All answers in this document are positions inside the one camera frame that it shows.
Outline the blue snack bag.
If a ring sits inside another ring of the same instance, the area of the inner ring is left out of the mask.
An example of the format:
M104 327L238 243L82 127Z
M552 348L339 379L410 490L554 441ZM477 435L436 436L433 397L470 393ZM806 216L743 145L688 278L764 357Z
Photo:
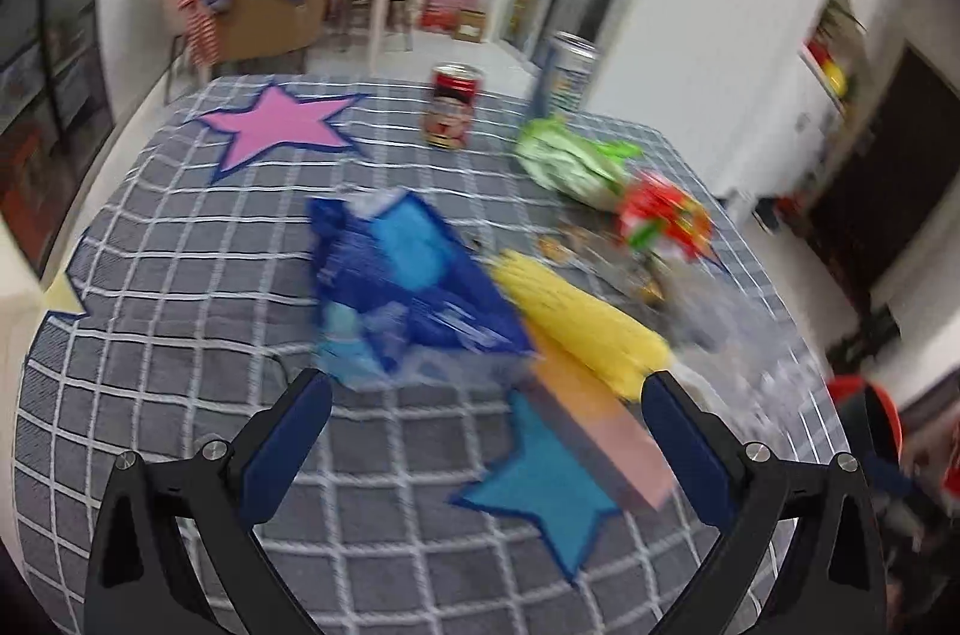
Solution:
M459 235L407 188L311 197L316 359L353 391L523 381L535 349Z

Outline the red trash bin black liner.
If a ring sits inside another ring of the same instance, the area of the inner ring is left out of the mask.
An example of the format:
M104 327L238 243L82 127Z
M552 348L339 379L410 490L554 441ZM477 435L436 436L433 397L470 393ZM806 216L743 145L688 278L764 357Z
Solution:
M892 398L859 375L835 376L827 383L851 453L857 459L869 454L890 463L900 463L903 427Z

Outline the crumpled clear plastic bag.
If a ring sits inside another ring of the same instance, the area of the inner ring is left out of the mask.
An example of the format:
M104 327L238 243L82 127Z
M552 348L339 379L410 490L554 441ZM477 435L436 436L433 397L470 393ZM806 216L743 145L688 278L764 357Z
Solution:
M822 383L796 328L734 282L678 259L662 264L661 282L685 380L729 414L786 415Z

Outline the yellow corn cob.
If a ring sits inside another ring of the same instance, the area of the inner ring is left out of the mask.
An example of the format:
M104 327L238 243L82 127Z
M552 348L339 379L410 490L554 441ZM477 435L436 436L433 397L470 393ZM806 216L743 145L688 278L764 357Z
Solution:
M509 302L619 398L636 403L644 380L669 369L667 341L519 251L503 251L490 274Z

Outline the grey checked tablecloth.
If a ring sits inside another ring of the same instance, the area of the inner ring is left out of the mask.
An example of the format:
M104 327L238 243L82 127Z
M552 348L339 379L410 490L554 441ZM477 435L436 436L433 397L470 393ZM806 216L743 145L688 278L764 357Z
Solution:
M523 105L483 95L462 151L423 141L427 87L293 77L304 98L346 95L347 152L272 149L220 175L226 141L202 125L262 91L224 77L174 103L68 264L80 318L49 316L23 364L13 450L23 573L60 632L82 628L94 523L117 454L189 458L272 404L313 360L314 196L405 186L483 251L535 253L605 215L542 190L512 143ZM452 495L512 448L500 391L337 390L334 414L277 515L257 532L329 633L644 633L715 535L682 497L602 526L567 580L524 521Z

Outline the red green snack wrapper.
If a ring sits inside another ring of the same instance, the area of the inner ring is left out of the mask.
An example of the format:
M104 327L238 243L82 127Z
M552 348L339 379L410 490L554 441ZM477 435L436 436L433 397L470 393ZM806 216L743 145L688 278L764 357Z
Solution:
M672 181L641 172L628 183L617 211L617 235L631 250L670 243L686 259L713 256L713 222L703 204Z

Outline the dark entrance door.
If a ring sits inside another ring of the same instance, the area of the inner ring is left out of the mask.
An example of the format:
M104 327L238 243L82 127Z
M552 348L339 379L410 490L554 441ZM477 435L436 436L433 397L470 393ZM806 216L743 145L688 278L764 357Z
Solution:
M807 242L857 308L958 173L958 91L903 50L871 121L809 211Z

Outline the green vegetable bag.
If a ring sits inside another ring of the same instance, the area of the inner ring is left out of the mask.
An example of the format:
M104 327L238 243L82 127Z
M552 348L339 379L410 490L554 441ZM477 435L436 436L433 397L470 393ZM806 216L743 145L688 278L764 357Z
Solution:
M587 139L558 118L529 119L514 146L535 185L602 212L617 211L630 181L628 164L641 155L633 142Z

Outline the white shoe cabinet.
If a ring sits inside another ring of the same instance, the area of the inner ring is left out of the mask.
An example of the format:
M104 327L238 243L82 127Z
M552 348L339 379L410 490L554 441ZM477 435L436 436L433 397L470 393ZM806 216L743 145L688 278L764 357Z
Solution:
M727 211L747 215L760 201L794 197L814 183L846 121L865 33L850 0L822 1L724 172Z

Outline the red drink can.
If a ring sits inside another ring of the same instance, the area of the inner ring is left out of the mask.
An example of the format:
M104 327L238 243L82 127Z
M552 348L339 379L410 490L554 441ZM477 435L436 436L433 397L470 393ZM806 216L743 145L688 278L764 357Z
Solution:
M467 64L441 63L431 69L431 91L421 117L428 144L446 149L467 146L482 84L483 74Z

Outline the blue white tall can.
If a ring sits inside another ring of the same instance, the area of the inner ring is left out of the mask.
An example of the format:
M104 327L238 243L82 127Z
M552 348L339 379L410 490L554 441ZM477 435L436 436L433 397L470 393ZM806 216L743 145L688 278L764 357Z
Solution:
M581 112L597 52L590 41L556 32L547 45L544 64L530 101L532 118L568 118Z

